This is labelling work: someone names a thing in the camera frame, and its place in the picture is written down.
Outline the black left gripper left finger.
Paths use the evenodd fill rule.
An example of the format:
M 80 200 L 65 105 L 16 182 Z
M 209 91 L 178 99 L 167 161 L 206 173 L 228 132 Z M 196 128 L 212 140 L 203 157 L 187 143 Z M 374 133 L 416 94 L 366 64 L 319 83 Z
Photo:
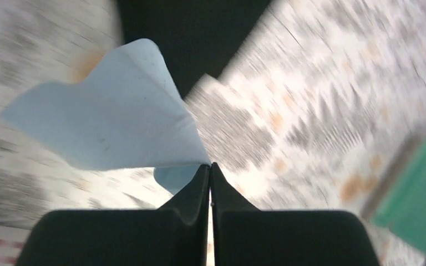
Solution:
M 157 209 L 49 212 L 16 265 L 205 265 L 209 170 Z

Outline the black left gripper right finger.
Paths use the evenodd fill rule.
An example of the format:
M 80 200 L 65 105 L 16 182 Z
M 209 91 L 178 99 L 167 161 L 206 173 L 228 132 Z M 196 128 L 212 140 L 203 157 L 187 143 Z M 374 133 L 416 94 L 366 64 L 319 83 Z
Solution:
M 210 167 L 216 265 L 378 265 L 369 236 L 346 211 L 262 211 Z

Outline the black garment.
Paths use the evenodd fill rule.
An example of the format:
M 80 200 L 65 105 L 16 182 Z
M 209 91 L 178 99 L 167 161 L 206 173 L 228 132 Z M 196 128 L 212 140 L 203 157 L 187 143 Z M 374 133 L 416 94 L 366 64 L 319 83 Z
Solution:
M 125 44 L 152 40 L 182 98 L 208 74 L 218 78 L 269 0 L 117 0 Z

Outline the light blue cleaning cloth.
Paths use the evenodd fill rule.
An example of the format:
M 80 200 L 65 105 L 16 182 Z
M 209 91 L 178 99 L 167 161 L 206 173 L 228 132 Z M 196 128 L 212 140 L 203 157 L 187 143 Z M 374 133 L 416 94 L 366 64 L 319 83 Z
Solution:
M 105 56 L 80 83 L 41 83 L 12 100 L 0 118 L 72 167 L 110 171 L 152 167 L 177 192 L 210 158 L 158 46 L 138 39 Z

